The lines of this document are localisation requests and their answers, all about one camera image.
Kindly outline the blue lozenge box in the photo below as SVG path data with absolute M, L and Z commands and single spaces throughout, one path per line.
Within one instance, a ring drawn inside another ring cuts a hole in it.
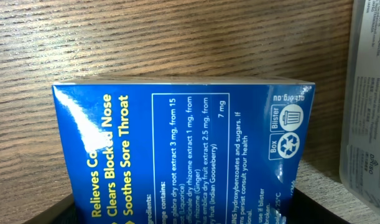
M 315 85 L 52 87 L 77 223 L 286 223 Z

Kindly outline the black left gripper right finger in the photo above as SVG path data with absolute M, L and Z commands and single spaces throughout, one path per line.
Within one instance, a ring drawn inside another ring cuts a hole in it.
M 283 215 L 288 224 L 350 224 L 298 189 Z

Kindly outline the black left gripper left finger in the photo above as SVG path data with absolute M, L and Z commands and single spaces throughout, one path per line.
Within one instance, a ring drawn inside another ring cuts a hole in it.
M 24 224 L 79 224 L 73 195 L 70 194 Z

